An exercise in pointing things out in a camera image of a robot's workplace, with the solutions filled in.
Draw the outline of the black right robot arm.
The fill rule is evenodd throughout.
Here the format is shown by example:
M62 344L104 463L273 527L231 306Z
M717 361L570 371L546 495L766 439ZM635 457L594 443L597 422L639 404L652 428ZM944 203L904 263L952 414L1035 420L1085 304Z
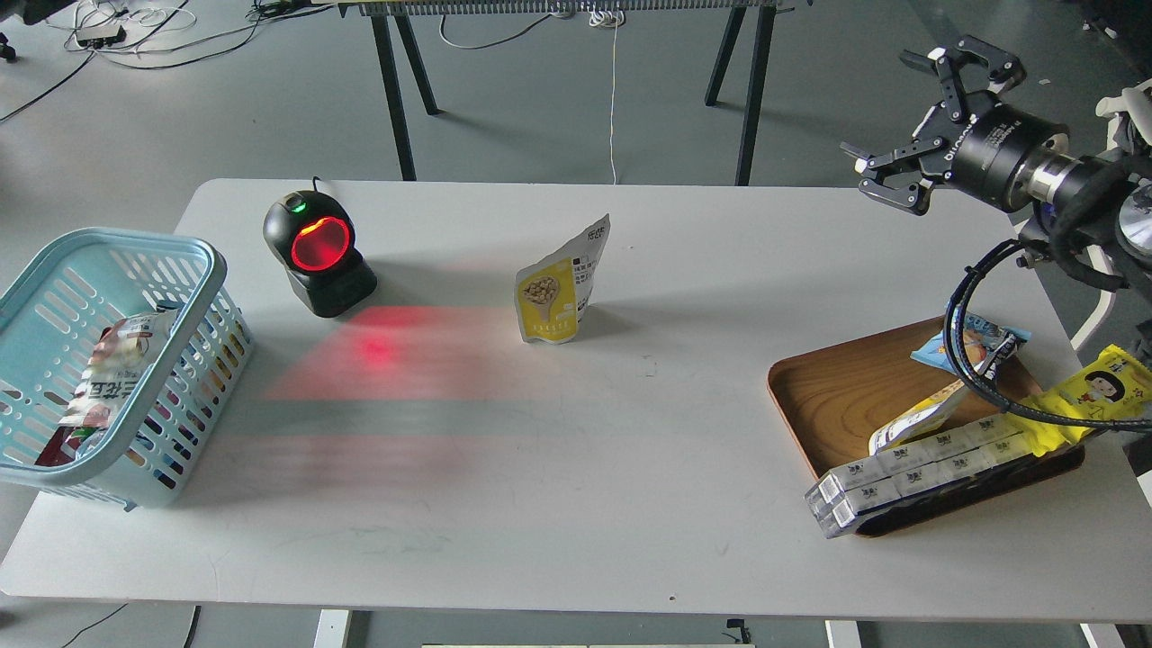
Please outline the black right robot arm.
M1068 153L1068 128L1005 103L1026 77L1020 58L967 33L927 54L904 50L901 62L934 77L933 103L909 143L867 153L843 143L861 193L890 208L925 214L946 184L1005 213L1032 208L1020 238L993 247L967 268L945 310L945 353L958 379L983 401L1020 419L1092 431L1149 434L1149 419L1074 419L1013 401L977 372L961 351L968 301L1009 256L1049 262L1075 282L1102 293L1134 291L1149 300L1149 155L1117 146L1115 159Z

